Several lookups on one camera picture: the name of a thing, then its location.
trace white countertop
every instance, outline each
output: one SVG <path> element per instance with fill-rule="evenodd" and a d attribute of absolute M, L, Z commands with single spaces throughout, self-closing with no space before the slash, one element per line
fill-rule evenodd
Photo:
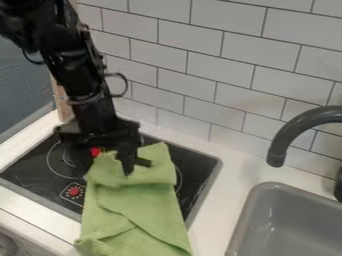
<path fill-rule="evenodd" d="M 0 170 L 15 161 L 59 124 L 51 112 L 0 145 Z M 168 129 L 142 124 L 141 131 L 221 159 L 222 169 L 188 234 L 195 256 L 224 256 L 246 197 L 255 185 L 276 181 L 333 199 L 333 181 L 290 167 L 274 169 L 264 159 Z M 0 187 L 0 225 L 59 255 L 78 255 L 72 247 L 80 224 Z"/>

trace faucet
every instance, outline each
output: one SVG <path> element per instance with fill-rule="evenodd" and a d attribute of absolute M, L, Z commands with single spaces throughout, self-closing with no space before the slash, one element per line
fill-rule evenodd
<path fill-rule="evenodd" d="M 342 123 L 342 106 L 318 107 L 300 114 L 285 124 L 274 137 L 267 154 L 273 167 L 284 165 L 287 148 L 303 132 L 321 124 Z"/>

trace stove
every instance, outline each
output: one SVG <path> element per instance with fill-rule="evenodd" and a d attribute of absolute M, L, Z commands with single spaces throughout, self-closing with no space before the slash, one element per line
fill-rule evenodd
<path fill-rule="evenodd" d="M 144 145 L 160 142 L 142 135 Z M 177 171 L 176 194 L 184 220 L 193 219 L 218 173 L 218 160 L 167 143 Z M 65 145 L 52 135 L 0 174 L 1 185 L 80 221 L 86 182 Z"/>

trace red marking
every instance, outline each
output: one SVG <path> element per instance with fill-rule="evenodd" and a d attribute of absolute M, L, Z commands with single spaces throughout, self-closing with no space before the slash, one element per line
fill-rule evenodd
<path fill-rule="evenodd" d="M 99 148 L 91 148 L 90 152 L 91 152 L 91 156 L 93 158 L 95 158 L 95 157 L 98 157 L 101 154 L 101 149 L 99 149 Z"/>
<path fill-rule="evenodd" d="M 71 196 L 78 196 L 80 193 L 81 193 L 81 190 L 80 190 L 79 187 L 72 187 L 72 188 L 70 188 L 70 190 L 69 190 L 69 194 L 70 194 Z"/>

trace faucet spout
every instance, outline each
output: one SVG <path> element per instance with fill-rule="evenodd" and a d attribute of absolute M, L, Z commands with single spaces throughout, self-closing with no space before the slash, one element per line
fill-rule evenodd
<path fill-rule="evenodd" d="M 286 151 L 295 138 L 317 125 L 327 123 L 342 123 L 342 106 L 319 107 L 293 118 L 274 137 L 268 150 L 267 163 L 273 167 L 283 166 Z"/>

